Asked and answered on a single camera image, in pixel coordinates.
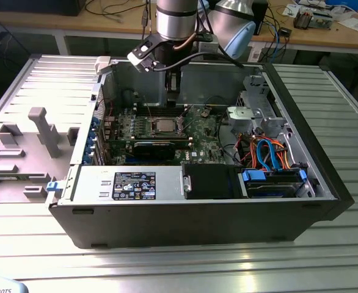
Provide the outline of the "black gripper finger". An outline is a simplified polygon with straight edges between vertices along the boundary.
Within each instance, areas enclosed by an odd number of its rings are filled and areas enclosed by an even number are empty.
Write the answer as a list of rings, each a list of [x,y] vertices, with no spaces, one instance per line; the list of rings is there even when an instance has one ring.
[[[166,73],[166,106],[175,107],[180,94],[181,71],[169,70]]]

